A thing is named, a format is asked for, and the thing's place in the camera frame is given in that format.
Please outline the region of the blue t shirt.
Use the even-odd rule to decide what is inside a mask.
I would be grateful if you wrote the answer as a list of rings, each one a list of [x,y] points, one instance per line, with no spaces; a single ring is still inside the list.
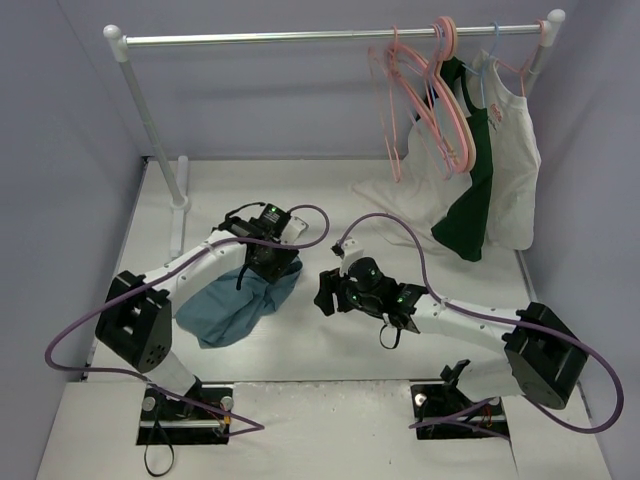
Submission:
[[[302,268],[302,261],[296,258],[273,284],[251,270],[230,271],[187,300],[174,318],[202,349],[228,347],[246,338],[262,317],[284,304]]]

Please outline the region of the thin pink wire hanger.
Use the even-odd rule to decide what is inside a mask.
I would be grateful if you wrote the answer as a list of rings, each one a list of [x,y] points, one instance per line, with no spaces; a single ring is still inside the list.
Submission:
[[[398,152],[397,124],[394,104],[394,85],[391,71],[385,60],[385,53],[370,46],[367,51],[367,63],[378,103],[379,121],[383,132],[384,145],[390,162],[393,181],[399,183],[402,178],[400,154]]]

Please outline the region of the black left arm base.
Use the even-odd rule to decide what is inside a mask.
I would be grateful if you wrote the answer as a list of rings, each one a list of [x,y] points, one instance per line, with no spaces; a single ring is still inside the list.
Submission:
[[[227,445],[230,419],[200,407],[170,399],[147,388],[142,399],[136,444],[173,446]]]

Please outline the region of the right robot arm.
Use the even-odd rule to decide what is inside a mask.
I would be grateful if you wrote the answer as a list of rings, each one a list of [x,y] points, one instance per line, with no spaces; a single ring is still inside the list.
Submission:
[[[442,398],[455,412],[506,396],[562,410],[588,359],[575,346],[575,335],[543,304],[510,312],[506,323],[479,319],[439,304],[424,286],[384,275],[371,257],[321,272],[314,303],[326,316],[359,311],[397,334],[448,337],[494,352],[489,361],[464,356],[444,366]]]

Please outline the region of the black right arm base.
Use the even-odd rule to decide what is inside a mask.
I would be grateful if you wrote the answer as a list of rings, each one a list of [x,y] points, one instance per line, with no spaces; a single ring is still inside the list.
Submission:
[[[498,399],[477,404],[441,382],[412,383],[410,394],[419,441],[510,439]]]

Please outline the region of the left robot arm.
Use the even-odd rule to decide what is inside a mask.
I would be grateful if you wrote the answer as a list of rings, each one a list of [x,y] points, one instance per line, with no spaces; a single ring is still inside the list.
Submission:
[[[201,348],[244,339],[293,291],[302,262],[292,245],[307,228],[273,204],[248,220],[228,213],[201,245],[164,267],[118,274],[107,296],[115,304],[100,315],[96,337],[167,390],[163,405],[169,413],[191,418],[202,387],[172,351],[174,327],[192,334]]]

